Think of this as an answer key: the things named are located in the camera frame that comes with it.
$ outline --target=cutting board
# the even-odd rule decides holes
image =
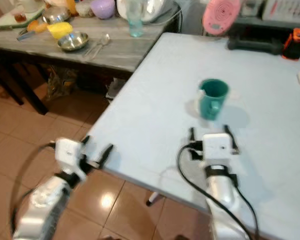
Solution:
[[[38,11],[32,12],[32,13],[26,13],[26,21],[23,22],[17,22],[15,20],[15,17],[10,13],[6,13],[2,17],[0,17],[0,30],[9,30],[9,29],[20,29],[25,28],[28,26],[29,23],[31,23],[33,20],[36,20],[40,17],[42,12],[45,9],[45,4],[42,4],[41,7],[39,7]]]

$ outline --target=brown tile floor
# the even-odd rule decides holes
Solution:
[[[43,84],[35,92],[43,97],[45,89]],[[15,181],[21,183],[21,194],[58,169],[53,153],[44,150],[18,177],[31,151],[57,137],[81,139],[106,107],[100,95],[79,91],[51,102],[50,112],[42,116],[28,102],[18,106],[10,97],[0,97],[0,240],[10,239],[9,204]],[[165,197],[146,207],[150,194],[95,171],[75,189],[54,240],[97,240],[108,235],[121,240],[174,240],[177,235],[211,239],[208,216]]]

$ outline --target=spoon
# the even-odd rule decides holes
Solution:
[[[104,36],[101,38],[101,47],[99,47],[99,48],[95,51],[95,53],[93,54],[93,56],[92,56],[92,58],[91,58],[90,60],[94,59],[94,58],[97,56],[97,54],[100,52],[100,50],[101,50],[104,46],[108,45],[109,43],[110,43],[110,36],[109,36],[109,34],[106,34],[106,35],[104,35]]]

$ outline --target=metal bowl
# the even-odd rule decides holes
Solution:
[[[42,14],[42,20],[47,24],[65,22],[71,17],[71,13],[65,6],[53,6]]]
[[[89,41],[88,34],[75,31],[65,35],[58,41],[58,46],[64,51],[75,51],[83,48]]]

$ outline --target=mug handle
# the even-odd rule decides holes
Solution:
[[[196,95],[196,100],[194,101],[194,109],[200,113],[200,101],[205,97],[206,92],[202,89],[199,89],[197,95]]]
[[[220,103],[218,101],[212,101],[210,104],[209,114],[215,115],[220,110]]]

